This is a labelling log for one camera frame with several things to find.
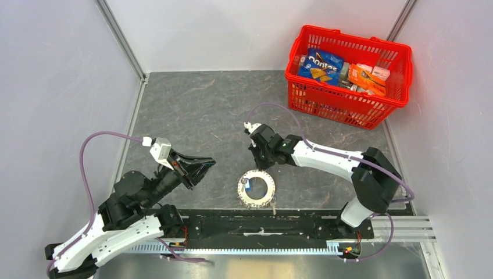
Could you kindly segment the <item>blue-headed key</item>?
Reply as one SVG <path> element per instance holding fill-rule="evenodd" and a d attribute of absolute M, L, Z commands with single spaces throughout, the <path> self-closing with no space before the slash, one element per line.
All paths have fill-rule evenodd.
<path fill-rule="evenodd" d="M 244 190 L 245 192 L 249 192 L 252 190 L 252 182 L 249 179 L 247 179 L 244 183 Z"/>

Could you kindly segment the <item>round keyring disc with keys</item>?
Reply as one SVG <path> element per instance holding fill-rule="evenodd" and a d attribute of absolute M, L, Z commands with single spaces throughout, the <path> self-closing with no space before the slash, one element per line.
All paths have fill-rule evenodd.
<path fill-rule="evenodd" d="M 249 179 L 252 190 L 245 192 L 244 183 Z M 277 215 L 276 185 L 274 179 L 266 171 L 250 170 L 245 172 L 238 184 L 237 193 L 241 203 L 251 210 L 270 208 L 272 215 Z"/>

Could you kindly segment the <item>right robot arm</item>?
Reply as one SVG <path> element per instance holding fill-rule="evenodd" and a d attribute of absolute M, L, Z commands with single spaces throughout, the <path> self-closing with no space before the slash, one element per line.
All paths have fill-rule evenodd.
<path fill-rule="evenodd" d="M 266 124 L 245 123 L 244 127 L 259 170 L 288 164 L 324 171 L 352 183 L 356 196 L 343 207 L 335 222 L 340 236 L 353 236 L 364 219 L 386 213 L 392 204 L 401 176 L 379 149 L 343 151 L 316 145 L 298 135 L 282 137 Z"/>

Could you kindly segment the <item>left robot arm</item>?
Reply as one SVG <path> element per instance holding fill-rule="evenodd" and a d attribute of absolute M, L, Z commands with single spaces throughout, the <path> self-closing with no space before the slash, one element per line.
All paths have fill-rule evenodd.
<path fill-rule="evenodd" d="M 187 156 L 171 150 L 167 165 L 152 178 L 140 171 L 123 174 L 114 192 L 94 218 L 64 243 L 45 247 L 49 278 L 90 278 L 132 246 L 155 238 L 185 237 L 185 225 L 174 205 L 160 201 L 178 186 L 193 189 L 215 165 L 211 157 Z"/>

